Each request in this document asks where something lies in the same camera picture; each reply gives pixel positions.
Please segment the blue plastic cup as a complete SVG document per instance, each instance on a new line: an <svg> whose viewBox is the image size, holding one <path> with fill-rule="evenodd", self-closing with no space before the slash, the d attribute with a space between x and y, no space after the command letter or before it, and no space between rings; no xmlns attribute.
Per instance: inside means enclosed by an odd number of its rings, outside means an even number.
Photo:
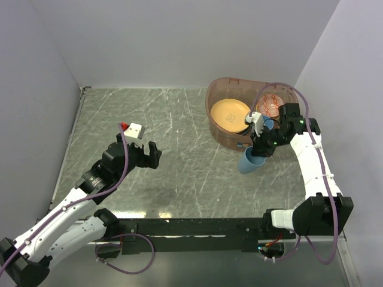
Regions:
<svg viewBox="0 0 383 287"><path fill-rule="evenodd" d="M249 146L243 153L239 163L239 173L245 175L254 172L256 169L264 165L266 158L251 155L252 147Z"/></svg>
<svg viewBox="0 0 383 287"><path fill-rule="evenodd" d="M263 128L262 130L273 130L279 127L279 122L276 119L270 118L266 115L262 115Z"/></svg>

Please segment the red orange patterned bowl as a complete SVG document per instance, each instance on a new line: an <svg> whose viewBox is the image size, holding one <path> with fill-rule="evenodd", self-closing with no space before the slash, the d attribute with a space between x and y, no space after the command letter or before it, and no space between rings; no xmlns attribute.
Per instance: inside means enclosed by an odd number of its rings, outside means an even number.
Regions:
<svg viewBox="0 0 383 287"><path fill-rule="evenodd" d="M263 95L256 105L256 111L270 118L279 117L279 107L284 104L283 100L276 94Z"/></svg>

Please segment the yellow orange plate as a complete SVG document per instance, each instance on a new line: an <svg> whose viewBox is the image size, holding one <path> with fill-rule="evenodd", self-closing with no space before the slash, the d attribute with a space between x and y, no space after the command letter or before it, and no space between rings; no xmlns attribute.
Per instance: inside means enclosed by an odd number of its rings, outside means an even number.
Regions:
<svg viewBox="0 0 383 287"><path fill-rule="evenodd" d="M212 119L222 129L232 133L242 133L248 128L245 117L250 108L236 99L223 99L215 103L210 111Z"/></svg>

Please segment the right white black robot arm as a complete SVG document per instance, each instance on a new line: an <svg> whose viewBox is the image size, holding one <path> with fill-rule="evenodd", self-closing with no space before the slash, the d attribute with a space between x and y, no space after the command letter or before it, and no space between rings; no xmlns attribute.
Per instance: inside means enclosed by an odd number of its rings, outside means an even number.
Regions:
<svg viewBox="0 0 383 287"><path fill-rule="evenodd" d="M321 130L314 118L302 116L299 104L279 107L279 125L266 127L258 112L248 113L245 123L251 127L251 155L271 157L280 146L289 145L298 160L305 187L305 200L294 209L269 209L262 232L275 238L282 229L300 236L340 234L354 208L334 180L322 146Z"/></svg>

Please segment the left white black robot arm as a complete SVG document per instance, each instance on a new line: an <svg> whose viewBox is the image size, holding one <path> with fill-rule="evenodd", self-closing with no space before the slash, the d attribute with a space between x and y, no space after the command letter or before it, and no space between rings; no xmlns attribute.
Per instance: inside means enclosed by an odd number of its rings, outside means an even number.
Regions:
<svg viewBox="0 0 383 287"><path fill-rule="evenodd" d="M72 225L113 193L135 167L158 168L162 151L155 142L148 147L145 154L144 147L134 143L118 140L109 145L50 213L16 239L1 240L1 272L17 286L38 286L59 256L97 239L114 239L119 220L108 209L97 210L80 228Z"/></svg>

